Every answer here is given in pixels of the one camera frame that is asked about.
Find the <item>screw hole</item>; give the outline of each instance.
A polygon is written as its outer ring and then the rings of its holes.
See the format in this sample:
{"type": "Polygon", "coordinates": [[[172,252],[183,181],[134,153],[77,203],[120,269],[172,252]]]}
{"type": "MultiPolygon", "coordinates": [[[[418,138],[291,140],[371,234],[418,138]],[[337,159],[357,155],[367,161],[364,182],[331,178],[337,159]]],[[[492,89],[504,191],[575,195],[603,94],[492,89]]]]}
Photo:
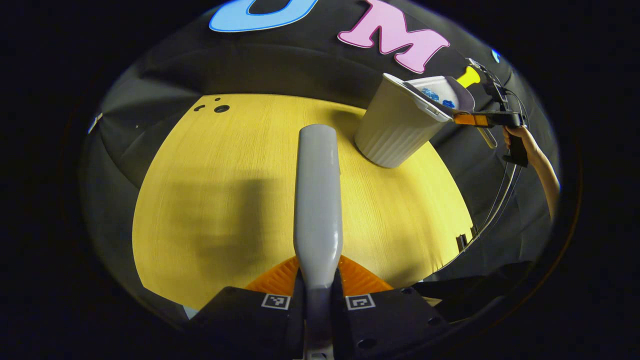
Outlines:
{"type": "Polygon", "coordinates": [[[372,348],[376,346],[376,340],[374,339],[364,339],[358,342],[359,348],[372,348]]]}
{"type": "Polygon", "coordinates": [[[440,321],[441,321],[441,319],[440,319],[439,317],[437,317],[437,316],[436,316],[436,317],[430,318],[430,319],[427,321],[427,323],[428,323],[429,325],[438,325],[438,324],[440,323],[440,321]]]}
{"type": "Polygon", "coordinates": [[[213,109],[213,111],[215,111],[216,113],[223,113],[227,110],[229,110],[229,105],[220,105],[217,108],[213,109]]]}

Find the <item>orange gripper pad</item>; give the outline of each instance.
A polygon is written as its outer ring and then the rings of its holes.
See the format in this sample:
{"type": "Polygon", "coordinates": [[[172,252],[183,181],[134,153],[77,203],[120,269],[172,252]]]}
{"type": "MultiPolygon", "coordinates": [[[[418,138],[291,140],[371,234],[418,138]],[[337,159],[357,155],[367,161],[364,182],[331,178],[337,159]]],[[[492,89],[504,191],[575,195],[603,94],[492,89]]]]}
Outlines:
{"type": "MultiPolygon", "coordinates": [[[[298,267],[298,258],[294,256],[260,275],[247,285],[246,289],[274,295],[293,296],[298,267]]],[[[393,290],[391,285],[346,256],[340,257],[338,268],[342,277],[344,296],[393,290]]]]}

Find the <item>ribbed white cup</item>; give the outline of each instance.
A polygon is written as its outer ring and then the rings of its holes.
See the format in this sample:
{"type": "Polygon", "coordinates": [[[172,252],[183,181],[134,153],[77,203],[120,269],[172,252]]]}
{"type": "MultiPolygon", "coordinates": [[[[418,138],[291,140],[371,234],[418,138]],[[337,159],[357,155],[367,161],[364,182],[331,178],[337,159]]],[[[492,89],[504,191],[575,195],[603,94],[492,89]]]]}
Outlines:
{"type": "Polygon", "coordinates": [[[356,146],[369,160],[398,167],[446,124],[418,108],[413,96],[383,76],[355,134],[356,146]]]}

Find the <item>wooden table surface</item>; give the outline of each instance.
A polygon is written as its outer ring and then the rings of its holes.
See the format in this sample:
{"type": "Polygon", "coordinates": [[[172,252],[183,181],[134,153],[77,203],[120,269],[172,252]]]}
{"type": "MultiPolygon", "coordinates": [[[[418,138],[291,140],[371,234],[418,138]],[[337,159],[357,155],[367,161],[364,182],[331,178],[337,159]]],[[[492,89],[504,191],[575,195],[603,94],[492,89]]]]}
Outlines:
{"type": "Polygon", "coordinates": [[[396,288],[453,259],[472,221],[446,166],[430,143],[398,168],[371,163],[353,143],[364,112],[283,95],[202,97],[140,190],[132,241],[143,285],[199,310],[223,287],[245,287],[294,256],[298,131],[311,124],[338,134],[343,255],[396,288]],[[216,113],[221,105],[230,108],[216,113]]]}

